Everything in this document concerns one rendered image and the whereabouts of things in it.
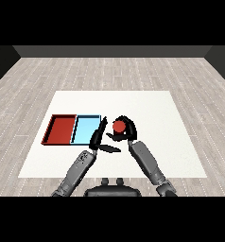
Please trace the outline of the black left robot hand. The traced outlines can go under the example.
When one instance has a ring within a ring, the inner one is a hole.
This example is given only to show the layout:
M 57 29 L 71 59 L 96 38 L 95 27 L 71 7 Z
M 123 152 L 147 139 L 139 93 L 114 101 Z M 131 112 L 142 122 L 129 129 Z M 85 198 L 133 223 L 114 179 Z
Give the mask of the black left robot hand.
M 102 151 L 109 152 L 109 153 L 120 152 L 120 149 L 117 147 L 112 147 L 109 145 L 101 144 L 102 136 L 103 136 L 103 133 L 105 131 L 107 124 L 108 124 L 107 117 L 104 117 L 101 120 L 98 128 L 94 131 L 94 133 L 91 137 L 89 148 L 91 150 L 95 150 L 95 151 L 102 150 Z

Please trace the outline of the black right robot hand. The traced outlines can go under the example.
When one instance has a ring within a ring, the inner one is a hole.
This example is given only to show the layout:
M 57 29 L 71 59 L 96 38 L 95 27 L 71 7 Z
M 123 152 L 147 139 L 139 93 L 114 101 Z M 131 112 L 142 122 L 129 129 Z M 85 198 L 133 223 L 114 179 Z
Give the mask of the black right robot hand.
M 114 134 L 108 133 L 108 136 L 116 142 L 120 142 L 123 140 L 128 140 L 128 141 L 136 140 L 137 139 L 137 129 L 135 127 L 134 122 L 132 120 L 130 120 L 128 117 L 126 117 L 125 115 L 121 115 L 121 116 L 117 117 L 114 121 L 117 121 L 117 120 L 121 120 L 126 124 L 125 132 L 121 135 L 114 135 Z

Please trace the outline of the small red can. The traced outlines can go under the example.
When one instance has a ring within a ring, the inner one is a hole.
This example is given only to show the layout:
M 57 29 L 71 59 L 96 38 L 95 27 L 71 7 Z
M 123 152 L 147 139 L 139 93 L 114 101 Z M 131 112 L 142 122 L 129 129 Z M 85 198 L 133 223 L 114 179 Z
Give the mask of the small red can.
M 112 128 L 114 135 L 121 135 L 125 132 L 126 124 L 121 120 L 117 120 L 113 122 Z

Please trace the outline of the light blue shallow open box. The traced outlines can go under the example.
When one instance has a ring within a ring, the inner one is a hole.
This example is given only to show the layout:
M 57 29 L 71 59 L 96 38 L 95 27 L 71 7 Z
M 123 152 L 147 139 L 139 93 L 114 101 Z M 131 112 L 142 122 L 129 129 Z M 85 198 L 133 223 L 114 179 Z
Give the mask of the light blue shallow open box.
M 99 114 L 79 114 L 71 135 L 72 146 L 88 146 L 101 121 Z

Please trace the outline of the red shallow open box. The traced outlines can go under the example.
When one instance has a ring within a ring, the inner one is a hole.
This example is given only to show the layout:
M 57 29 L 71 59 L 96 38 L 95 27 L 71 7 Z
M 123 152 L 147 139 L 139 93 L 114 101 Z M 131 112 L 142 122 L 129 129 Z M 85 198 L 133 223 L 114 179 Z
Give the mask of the red shallow open box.
M 44 133 L 42 145 L 69 146 L 76 117 L 75 114 L 53 114 Z

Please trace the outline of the dark grey robot body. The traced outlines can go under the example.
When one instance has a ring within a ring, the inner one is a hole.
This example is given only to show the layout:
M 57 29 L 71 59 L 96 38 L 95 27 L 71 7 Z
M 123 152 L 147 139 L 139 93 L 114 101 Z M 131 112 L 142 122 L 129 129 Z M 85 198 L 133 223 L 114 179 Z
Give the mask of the dark grey robot body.
M 116 179 L 116 185 L 109 185 L 109 179 L 103 178 L 99 186 L 87 189 L 84 197 L 141 197 L 141 193 L 126 186 L 122 178 Z

